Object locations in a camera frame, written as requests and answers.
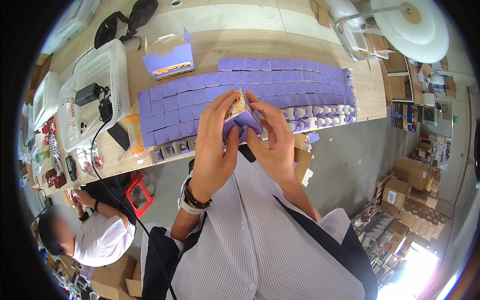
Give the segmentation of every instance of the bright light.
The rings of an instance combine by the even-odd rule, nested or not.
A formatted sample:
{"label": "bright light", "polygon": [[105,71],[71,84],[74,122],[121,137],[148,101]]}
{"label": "bright light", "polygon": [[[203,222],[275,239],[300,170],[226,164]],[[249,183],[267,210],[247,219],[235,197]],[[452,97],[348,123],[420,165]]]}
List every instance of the bright light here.
{"label": "bright light", "polygon": [[415,299],[432,276],[438,257],[416,243],[405,257],[407,266],[401,279],[388,284],[378,293],[378,300]]}

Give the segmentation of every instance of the black cap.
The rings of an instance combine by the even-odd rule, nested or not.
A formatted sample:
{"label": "black cap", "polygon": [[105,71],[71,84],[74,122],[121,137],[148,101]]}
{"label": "black cap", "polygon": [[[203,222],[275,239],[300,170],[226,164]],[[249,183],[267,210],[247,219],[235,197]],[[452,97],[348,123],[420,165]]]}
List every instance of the black cap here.
{"label": "black cap", "polygon": [[47,209],[38,221],[38,232],[43,245],[51,255],[60,255],[62,250],[59,244],[55,243],[55,232],[53,230],[53,220],[57,216],[58,208],[56,205]]}

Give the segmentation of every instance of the white watch strap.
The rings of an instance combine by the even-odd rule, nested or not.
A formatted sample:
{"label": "white watch strap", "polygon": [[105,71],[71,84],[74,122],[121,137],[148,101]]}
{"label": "white watch strap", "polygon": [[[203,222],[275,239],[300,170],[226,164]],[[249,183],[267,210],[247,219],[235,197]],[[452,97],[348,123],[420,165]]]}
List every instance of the white watch strap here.
{"label": "white watch strap", "polygon": [[185,202],[183,197],[180,199],[180,207],[183,208],[187,213],[192,214],[192,215],[199,215],[204,211],[203,209],[191,207],[188,205],[188,203]]}

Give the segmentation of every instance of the box label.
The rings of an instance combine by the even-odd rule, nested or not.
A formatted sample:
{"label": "box label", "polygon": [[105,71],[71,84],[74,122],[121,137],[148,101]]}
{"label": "box label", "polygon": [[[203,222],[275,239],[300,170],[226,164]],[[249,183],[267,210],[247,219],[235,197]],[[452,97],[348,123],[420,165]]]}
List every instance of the box label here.
{"label": "box label", "polygon": [[388,202],[388,203],[391,203],[391,204],[394,204],[394,203],[395,203],[395,199],[396,199],[396,192],[394,192],[394,191],[388,191],[387,202]]}

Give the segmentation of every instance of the striped shirt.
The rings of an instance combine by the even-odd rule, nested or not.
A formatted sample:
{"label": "striped shirt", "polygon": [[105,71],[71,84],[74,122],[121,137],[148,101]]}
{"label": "striped shirt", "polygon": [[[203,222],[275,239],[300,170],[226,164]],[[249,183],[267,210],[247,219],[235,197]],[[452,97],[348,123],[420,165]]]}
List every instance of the striped shirt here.
{"label": "striped shirt", "polygon": [[[310,236],[282,204],[258,162],[239,153],[237,167],[212,197],[198,242],[183,253],[171,281],[178,299],[364,299],[362,283]],[[202,224],[192,232],[199,230]],[[147,224],[148,230],[159,225]],[[316,226],[342,241],[350,220],[341,208]],[[182,253],[183,244],[174,240]],[[142,284],[148,237],[142,241]],[[171,299],[168,291],[166,299]]]}

